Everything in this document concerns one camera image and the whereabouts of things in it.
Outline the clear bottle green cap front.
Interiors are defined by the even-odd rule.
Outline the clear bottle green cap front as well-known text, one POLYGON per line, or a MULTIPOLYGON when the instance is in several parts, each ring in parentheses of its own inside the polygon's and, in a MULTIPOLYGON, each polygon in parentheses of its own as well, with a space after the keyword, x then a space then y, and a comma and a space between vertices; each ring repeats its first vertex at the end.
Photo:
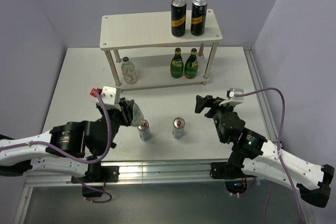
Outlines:
POLYGON ((144 116, 143 113, 140 109, 140 107, 134 103, 133 108, 132 108, 132 121, 131 121, 131 126, 132 127, 138 127, 144 122, 144 116))

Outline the clear bottle green cap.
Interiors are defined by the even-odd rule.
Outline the clear bottle green cap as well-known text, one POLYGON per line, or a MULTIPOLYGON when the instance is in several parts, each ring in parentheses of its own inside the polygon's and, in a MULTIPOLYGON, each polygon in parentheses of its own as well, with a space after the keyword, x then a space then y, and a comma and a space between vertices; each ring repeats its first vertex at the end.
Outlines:
POLYGON ((127 84, 135 84, 137 81, 136 70, 134 64, 129 60, 128 57, 123 57, 123 62, 121 65, 121 70, 123 78, 127 84))
POLYGON ((132 121, 131 121, 131 126, 132 127, 138 127, 144 122, 144 116, 143 113, 140 109, 140 107, 134 103, 133 108, 132 108, 132 121))

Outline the silver can red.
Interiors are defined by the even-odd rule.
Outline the silver can red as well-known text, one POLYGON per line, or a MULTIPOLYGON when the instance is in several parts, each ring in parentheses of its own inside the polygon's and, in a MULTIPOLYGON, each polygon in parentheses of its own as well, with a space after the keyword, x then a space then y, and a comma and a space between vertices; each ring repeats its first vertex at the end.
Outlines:
POLYGON ((185 120, 181 117, 177 117, 173 120, 172 135, 175 139, 180 139, 184 136, 185 120))
POLYGON ((140 139, 148 141, 151 138, 150 126, 147 120, 144 120, 141 125, 137 127, 140 139))

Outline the green glass bottle back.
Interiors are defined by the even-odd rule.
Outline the green glass bottle back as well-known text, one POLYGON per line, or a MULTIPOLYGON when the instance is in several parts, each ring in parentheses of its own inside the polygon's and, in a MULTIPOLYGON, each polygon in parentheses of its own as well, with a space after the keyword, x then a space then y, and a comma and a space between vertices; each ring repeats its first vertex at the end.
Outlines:
POLYGON ((198 71, 197 49, 192 48, 191 54, 184 66, 184 75, 188 79, 194 79, 198 71))

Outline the green glass bottle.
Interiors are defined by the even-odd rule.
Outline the green glass bottle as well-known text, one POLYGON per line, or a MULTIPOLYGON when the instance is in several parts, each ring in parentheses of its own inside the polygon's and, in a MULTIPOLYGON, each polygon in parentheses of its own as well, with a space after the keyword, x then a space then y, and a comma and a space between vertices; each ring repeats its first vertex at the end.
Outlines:
POLYGON ((181 49, 176 48, 174 57, 170 64, 171 76, 175 79, 180 78, 184 72, 184 62, 181 56, 181 49))
POLYGON ((194 79, 198 71, 197 49, 192 48, 191 54, 184 66, 184 75, 188 79, 194 79))

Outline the green glass bottle front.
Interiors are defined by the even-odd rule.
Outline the green glass bottle front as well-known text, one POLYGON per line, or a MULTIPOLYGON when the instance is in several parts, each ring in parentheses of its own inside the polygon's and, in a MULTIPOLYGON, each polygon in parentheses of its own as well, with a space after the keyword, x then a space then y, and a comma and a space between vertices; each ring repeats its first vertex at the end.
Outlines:
POLYGON ((181 49, 176 48, 174 57, 170 64, 171 76, 175 79, 180 78, 184 72, 184 62, 181 56, 181 49))

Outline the clear bottle green cap back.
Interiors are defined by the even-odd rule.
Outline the clear bottle green cap back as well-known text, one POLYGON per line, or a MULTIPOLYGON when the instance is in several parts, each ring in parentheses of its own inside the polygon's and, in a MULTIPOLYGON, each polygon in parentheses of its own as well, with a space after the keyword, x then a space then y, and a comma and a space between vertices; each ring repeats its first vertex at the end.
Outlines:
POLYGON ((129 60, 128 57, 123 57, 123 62, 121 65, 121 70, 123 78, 127 84, 135 84, 137 81, 136 70, 134 64, 129 60))

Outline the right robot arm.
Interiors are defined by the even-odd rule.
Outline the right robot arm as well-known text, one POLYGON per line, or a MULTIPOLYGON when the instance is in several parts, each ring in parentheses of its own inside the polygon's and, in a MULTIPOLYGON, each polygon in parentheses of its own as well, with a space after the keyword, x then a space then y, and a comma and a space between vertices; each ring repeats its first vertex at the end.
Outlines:
POLYGON ((240 101, 232 95, 227 99, 196 96, 195 113, 208 108, 205 117, 214 121, 219 141, 233 145, 227 161, 211 163, 211 177, 236 179, 246 175, 267 179, 297 191, 302 200, 315 207, 326 207, 334 168, 304 161, 246 128, 234 110, 238 104, 240 101))

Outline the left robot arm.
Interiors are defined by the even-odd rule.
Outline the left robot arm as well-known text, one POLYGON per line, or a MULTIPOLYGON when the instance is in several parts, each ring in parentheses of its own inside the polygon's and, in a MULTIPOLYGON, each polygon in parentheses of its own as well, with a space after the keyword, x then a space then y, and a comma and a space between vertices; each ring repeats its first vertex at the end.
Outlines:
POLYGON ((68 122, 32 137, 1 139, 1 176, 42 171, 98 181, 101 161, 116 147, 119 128, 137 127, 144 117, 134 100, 96 101, 102 115, 96 121, 68 122))

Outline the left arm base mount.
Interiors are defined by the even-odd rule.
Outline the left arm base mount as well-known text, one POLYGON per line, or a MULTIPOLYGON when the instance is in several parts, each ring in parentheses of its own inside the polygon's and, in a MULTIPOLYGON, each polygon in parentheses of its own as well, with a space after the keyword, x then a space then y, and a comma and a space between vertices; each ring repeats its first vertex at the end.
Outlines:
POLYGON ((104 204, 112 200, 106 191, 107 183, 116 183, 119 178, 119 166, 99 166, 97 170, 89 168, 83 178, 72 176, 71 183, 81 185, 83 199, 91 204, 104 204))

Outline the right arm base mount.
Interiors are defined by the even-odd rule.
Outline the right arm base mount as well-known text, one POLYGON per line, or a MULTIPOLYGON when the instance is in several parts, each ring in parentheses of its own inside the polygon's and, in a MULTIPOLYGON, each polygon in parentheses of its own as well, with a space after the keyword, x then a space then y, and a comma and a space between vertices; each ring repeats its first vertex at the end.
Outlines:
POLYGON ((228 161, 211 162, 209 175, 212 179, 223 179, 226 194, 232 198, 241 198, 247 195, 257 184, 257 177, 245 175, 242 172, 245 157, 231 153, 228 161))

